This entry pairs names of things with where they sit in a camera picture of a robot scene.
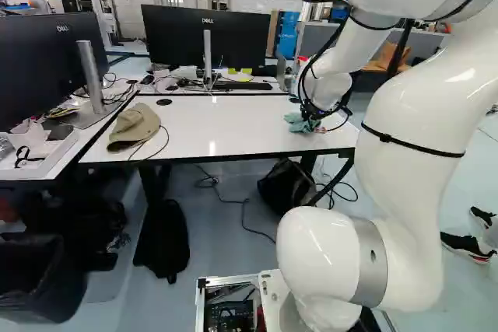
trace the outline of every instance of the person's foot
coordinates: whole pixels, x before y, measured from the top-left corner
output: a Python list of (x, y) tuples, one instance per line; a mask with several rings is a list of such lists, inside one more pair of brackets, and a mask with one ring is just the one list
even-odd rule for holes
[(470, 216), (474, 218), (474, 221), (476, 221), (477, 224), (484, 229), (491, 227), (493, 225), (493, 221), (495, 221), (493, 218), (496, 217), (496, 214), (488, 213), (487, 211), (483, 211), (476, 206), (472, 206), (468, 212), (470, 213)]
[(483, 253), (474, 236), (456, 236), (442, 232), (441, 242), (450, 252), (467, 257), (477, 264), (488, 264), (493, 254), (496, 254), (495, 250)]

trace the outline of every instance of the black bag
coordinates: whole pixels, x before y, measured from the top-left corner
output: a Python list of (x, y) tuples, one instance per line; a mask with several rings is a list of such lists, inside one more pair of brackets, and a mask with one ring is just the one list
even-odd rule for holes
[(133, 264), (145, 265), (159, 279), (173, 284), (189, 259), (187, 221), (180, 205), (164, 200), (160, 206), (149, 206)]
[(60, 236), (0, 235), (0, 317), (62, 323), (76, 313), (85, 290), (85, 275)]
[(121, 202), (107, 201), (91, 193), (44, 201), (35, 193), (27, 194), (22, 205), (20, 215), (26, 231), (61, 235), (66, 251), (79, 268), (84, 271), (114, 268), (117, 254), (108, 253), (107, 247), (128, 223)]
[(263, 201), (279, 216), (305, 205), (317, 193), (313, 177), (299, 163), (281, 159), (258, 181)]

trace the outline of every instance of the computer monitor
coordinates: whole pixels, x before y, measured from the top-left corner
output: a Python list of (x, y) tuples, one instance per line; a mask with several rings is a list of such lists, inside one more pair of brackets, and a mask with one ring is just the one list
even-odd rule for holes
[(151, 62), (204, 66), (203, 30), (211, 30), (213, 68), (265, 65), (270, 15), (142, 5)]
[(86, 84), (77, 40), (91, 41), (102, 78), (109, 63), (94, 13), (0, 17), (0, 131)]

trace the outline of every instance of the backpack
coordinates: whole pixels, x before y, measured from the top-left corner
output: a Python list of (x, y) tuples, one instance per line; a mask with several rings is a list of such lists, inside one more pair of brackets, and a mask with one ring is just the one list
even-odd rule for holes
[(175, 200), (149, 206), (133, 259), (135, 266), (147, 266), (159, 279), (177, 281), (190, 259), (187, 221)]
[(305, 205), (316, 194), (313, 177), (299, 163), (281, 159), (272, 170), (258, 180), (258, 191), (263, 201), (278, 215)]

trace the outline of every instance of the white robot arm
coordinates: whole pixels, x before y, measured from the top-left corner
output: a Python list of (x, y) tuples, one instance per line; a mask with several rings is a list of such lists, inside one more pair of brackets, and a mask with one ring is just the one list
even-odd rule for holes
[[(410, 312), (437, 301), (441, 198), (479, 120), (498, 101), (498, 0), (350, 2), (365, 17), (461, 23), (444, 50), (386, 82), (366, 111), (356, 173), (388, 217), (371, 222), (300, 207), (280, 222), (279, 268), (305, 323), (322, 332), (348, 330), (359, 305)], [(306, 77), (312, 102), (333, 107), (349, 88), (345, 74), (366, 64), (388, 33), (348, 20), (336, 47), (315, 63), (317, 79)]]

